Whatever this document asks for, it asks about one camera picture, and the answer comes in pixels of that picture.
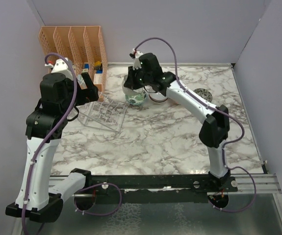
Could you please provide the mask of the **blue wave hexagon bowl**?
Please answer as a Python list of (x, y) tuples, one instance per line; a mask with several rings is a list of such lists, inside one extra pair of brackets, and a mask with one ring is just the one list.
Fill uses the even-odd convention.
[(149, 87), (148, 93), (149, 93), (149, 98), (156, 103), (162, 103), (167, 101), (168, 99), (168, 97), (165, 97), (161, 93), (156, 92), (152, 87)]

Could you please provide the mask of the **black leaf patterned bowl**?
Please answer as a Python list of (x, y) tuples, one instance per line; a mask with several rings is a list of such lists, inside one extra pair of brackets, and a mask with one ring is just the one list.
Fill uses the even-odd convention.
[(211, 92), (207, 89), (204, 89), (204, 88), (197, 88), (197, 89), (194, 90), (194, 93), (199, 95), (201, 98), (203, 98), (207, 102), (211, 102), (212, 99), (213, 99)]

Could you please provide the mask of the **white teal patterned bowl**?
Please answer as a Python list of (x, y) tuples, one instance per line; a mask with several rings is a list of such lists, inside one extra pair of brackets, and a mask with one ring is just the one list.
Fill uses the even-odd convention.
[(123, 81), (122, 81), (122, 90), (123, 90), (123, 93), (125, 95), (127, 95), (127, 96), (137, 96), (137, 95), (144, 96), (146, 94), (146, 92), (143, 88), (140, 88), (140, 89), (137, 89), (137, 90), (131, 90), (131, 89), (125, 87), (124, 84), (127, 81), (127, 78), (128, 78), (128, 75), (126, 74), (124, 76)]

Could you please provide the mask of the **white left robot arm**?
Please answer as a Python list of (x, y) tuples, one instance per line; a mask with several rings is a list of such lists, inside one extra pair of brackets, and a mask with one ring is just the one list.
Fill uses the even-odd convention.
[(6, 207), (6, 215), (25, 216), (38, 223), (55, 222), (64, 202), (74, 192), (91, 190), (91, 174), (85, 170), (74, 170), (64, 186), (49, 189), (53, 157), (69, 122), (66, 111), (99, 99), (98, 88), (89, 73), (83, 72), (78, 78), (84, 80), (86, 88), (82, 89), (71, 75), (61, 72), (43, 77), (41, 97), (26, 119), (27, 159), (22, 186), (15, 202)]

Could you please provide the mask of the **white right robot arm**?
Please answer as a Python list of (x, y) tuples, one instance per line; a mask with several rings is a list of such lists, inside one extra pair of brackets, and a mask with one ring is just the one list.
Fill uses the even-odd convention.
[(154, 54), (137, 51), (130, 53), (130, 57), (133, 65), (128, 67), (125, 88), (137, 90), (150, 86), (155, 92), (182, 105), (202, 124), (199, 138), (208, 150), (209, 186), (213, 191), (221, 191), (231, 175), (222, 150), (230, 130), (227, 107), (206, 102), (187, 88), (174, 73), (164, 72)]

